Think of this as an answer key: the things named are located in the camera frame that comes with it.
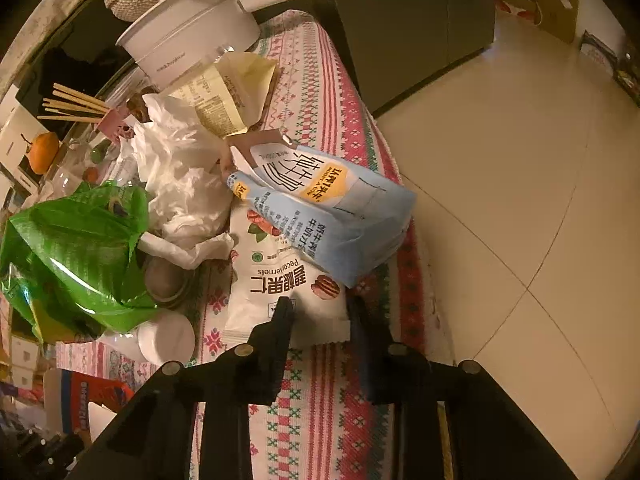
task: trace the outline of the dark cabinet door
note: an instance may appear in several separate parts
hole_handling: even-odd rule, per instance
[[[447,0],[335,2],[369,110],[447,65]]]
[[[449,63],[489,46],[494,40],[494,0],[447,0]]]

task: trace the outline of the white snack bag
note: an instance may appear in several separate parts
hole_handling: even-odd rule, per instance
[[[271,319],[281,296],[294,303],[290,346],[350,339],[344,286],[292,247],[248,202],[232,203],[230,234],[236,246],[231,251],[234,272],[225,343],[246,342],[254,326]]]

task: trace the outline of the screw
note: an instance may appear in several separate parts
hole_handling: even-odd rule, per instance
[[[254,353],[254,347],[249,345],[249,343],[242,343],[241,345],[236,346],[234,352],[238,357],[247,357]]]
[[[482,370],[482,367],[473,359],[467,359],[466,361],[462,361],[460,367],[468,374],[479,374]]]
[[[386,351],[389,353],[389,355],[406,355],[406,346],[404,346],[402,343],[391,343],[386,348]]]
[[[175,375],[180,371],[180,363],[178,361],[169,361],[162,365],[162,373],[165,375]]]

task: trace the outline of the floor tile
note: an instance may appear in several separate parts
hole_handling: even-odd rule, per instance
[[[430,253],[433,288],[457,361],[473,357],[516,305],[524,287],[487,247],[407,178],[418,195],[414,211]]]
[[[378,119],[400,170],[526,285],[566,211],[597,86],[576,49],[502,17],[484,54]]]
[[[613,82],[602,95],[574,198],[531,290],[628,441],[640,418],[640,112]]]
[[[476,359],[580,480],[601,480],[621,451],[584,365],[528,292]]]

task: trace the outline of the white jar lid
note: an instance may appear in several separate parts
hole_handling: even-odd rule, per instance
[[[157,366],[167,361],[187,364],[195,349],[196,336],[186,317],[159,308],[155,317],[138,326],[138,345],[145,359]]]

